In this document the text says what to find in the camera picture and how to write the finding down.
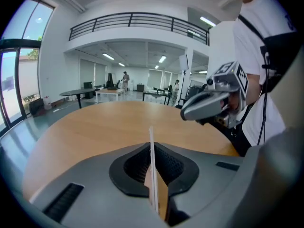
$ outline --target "white stick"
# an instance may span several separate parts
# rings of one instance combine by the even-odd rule
[[[154,139],[153,139],[153,127],[150,129],[150,156],[151,156],[151,201],[152,207],[158,213],[158,187],[157,187],[157,175],[156,175],[156,167],[155,167],[155,151],[154,151]]]

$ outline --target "black monitor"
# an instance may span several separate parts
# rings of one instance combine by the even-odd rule
[[[84,82],[84,89],[93,89],[92,82]]]
[[[111,73],[108,73],[108,81],[110,81],[110,87],[114,87],[113,76]]]

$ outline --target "doorway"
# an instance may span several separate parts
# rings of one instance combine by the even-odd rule
[[[26,118],[20,98],[18,63],[20,49],[0,53],[0,131],[7,131]]]

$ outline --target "black strap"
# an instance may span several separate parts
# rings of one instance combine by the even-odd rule
[[[246,19],[244,18],[242,15],[238,16],[239,20],[242,21],[253,33],[255,33],[261,40],[262,42],[265,44],[264,38],[262,37],[262,35],[260,34],[260,32],[258,32],[258,30]]]

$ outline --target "balcony railing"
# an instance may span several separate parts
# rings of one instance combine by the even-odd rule
[[[209,45],[208,31],[182,19],[144,12],[116,13],[88,20],[71,28],[69,40],[79,36],[117,27],[150,27],[179,33]]]

